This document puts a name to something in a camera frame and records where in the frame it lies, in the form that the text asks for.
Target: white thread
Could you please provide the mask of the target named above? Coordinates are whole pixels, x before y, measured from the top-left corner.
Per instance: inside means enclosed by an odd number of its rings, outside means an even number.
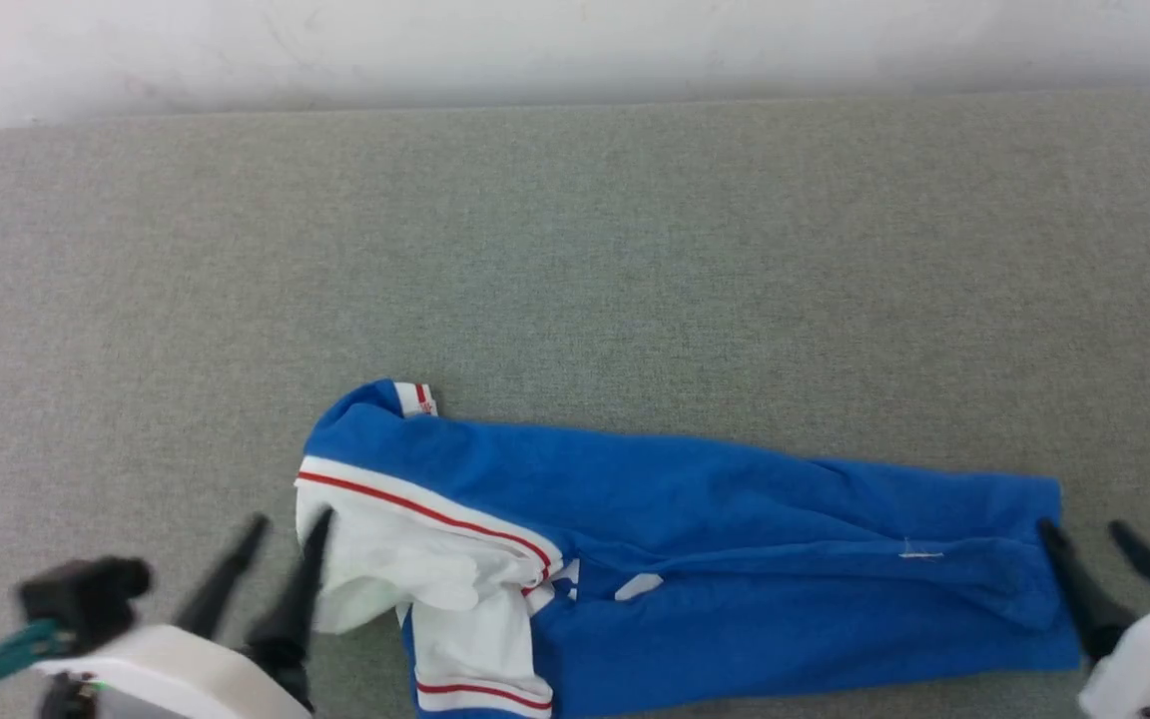
[[[912,551],[912,541],[904,537],[904,551],[899,552],[899,558],[903,559],[938,559],[943,557],[941,551]]]

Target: red stripe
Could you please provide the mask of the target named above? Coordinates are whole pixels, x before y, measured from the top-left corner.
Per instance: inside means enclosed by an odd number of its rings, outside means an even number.
[[[507,701],[515,701],[518,704],[523,706],[529,706],[531,709],[552,709],[553,701],[538,702],[524,699],[515,695],[515,693],[506,693],[504,690],[497,690],[494,687],[474,687],[473,684],[447,684],[445,687],[430,687],[428,684],[422,684],[415,682],[415,686],[420,688],[422,693],[489,693],[489,695],[503,696]]]
[[[530,551],[534,551],[535,554],[539,558],[539,560],[543,561],[543,564],[544,564],[544,571],[543,571],[543,576],[539,578],[539,582],[542,582],[542,581],[544,581],[545,579],[549,578],[549,565],[552,564],[552,561],[549,560],[549,556],[544,554],[544,550],[539,549],[538,546],[535,546],[534,543],[531,543],[529,541],[524,541],[524,538],[521,538],[521,537],[519,537],[516,535],[511,535],[511,534],[506,534],[506,533],[498,533],[498,531],[494,531],[494,529],[488,529],[488,528],[482,527],[480,525],[471,525],[469,522],[461,522],[461,520],[459,520],[459,519],[447,518],[447,515],[446,514],[442,514],[440,511],[429,510],[428,506],[415,504],[415,502],[412,502],[409,499],[405,499],[405,497],[401,497],[401,496],[389,495],[388,491],[381,491],[381,490],[378,490],[378,488],[369,488],[369,487],[366,487],[366,485],[358,485],[358,483],[350,482],[347,480],[338,480],[337,477],[329,477],[329,476],[325,476],[325,474],[305,473],[305,471],[300,471],[300,474],[297,474],[297,476],[300,477],[301,480],[307,480],[307,481],[310,481],[310,482],[323,483],[323,485],[331,485],[334,488],[346,488],[346,490],[348,490],[348,491],[355,491],[355,492],[358,492],[358,495],[374,496],[375,499],[383,499],[384,502],[390,502],[390,503],[396,504],[398,506],[405,506],[407,510],[411,510],[411,511],[419,511],[420,514],[425,515],[425,518],[437,519],[438,522],[443,522],[444,525],[450,525],[452,527],[460,527],[462,529],[470,529],[470,531],[475,531],[475,533],[483,534],[483,535],[486,535],[486,536],[506,538],[506,541],[514,541],[516,543],[520,543],[520,545],[526,546],[526,549],[529,549]],[[528,590],[523,590],[523,591],[526,594],[530,594],[529,588],[528,588]]]

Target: gray table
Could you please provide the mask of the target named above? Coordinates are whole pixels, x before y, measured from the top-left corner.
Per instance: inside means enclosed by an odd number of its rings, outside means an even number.
[[[140,554],[164,619],[358,382],[444,413],[1063,479],[1150,535],[1150,92],[129,118],[0,132],[10,587]],[[409,716],[388,620],[316,643],[324,718]],[[672,716],[1066,718],[1074,674]],[[0,691],[23,716],[41,682]]]

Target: white wall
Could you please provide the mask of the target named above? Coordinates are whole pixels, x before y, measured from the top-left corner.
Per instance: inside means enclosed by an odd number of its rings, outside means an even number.
[[[1150,83],[1150,0],[0,0],[0,127]]]

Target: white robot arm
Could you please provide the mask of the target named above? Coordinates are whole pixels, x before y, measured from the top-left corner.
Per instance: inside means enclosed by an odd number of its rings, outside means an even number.
[[[1136,619],[1112,601],[1076,559],[1063,529],[1042,520],[1041,541],[1090,663],[1078,703],[1091,719],[1150,719],[1150,614]],[[1150,545],[1118,520],[1110,535],[1142,578],[1150,581]]]
[[[256,515],[172,625],[132,628],[131,599],[147,591],[138,559],[70,561],[20,584],[28,626],[0,643],[0,679],[33,666],[54,679],[41,719],[97,716],[100,687],[189,719],[309,719],[305,660],[332,511],[307,534],[274,609],[241,649],[212,641],[269,520]]]

